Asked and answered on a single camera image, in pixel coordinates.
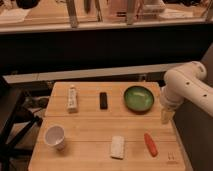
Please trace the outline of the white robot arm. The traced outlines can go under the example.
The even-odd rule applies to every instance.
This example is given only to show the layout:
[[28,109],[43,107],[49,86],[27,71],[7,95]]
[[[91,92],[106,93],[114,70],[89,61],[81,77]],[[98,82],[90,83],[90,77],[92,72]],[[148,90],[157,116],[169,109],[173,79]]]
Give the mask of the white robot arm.
[[213,117],[213,88],[203,82],[206,67],[198,61],[176,66],[164,74],[165,86],[161,88],[161,123],[167,124],[185,99]]

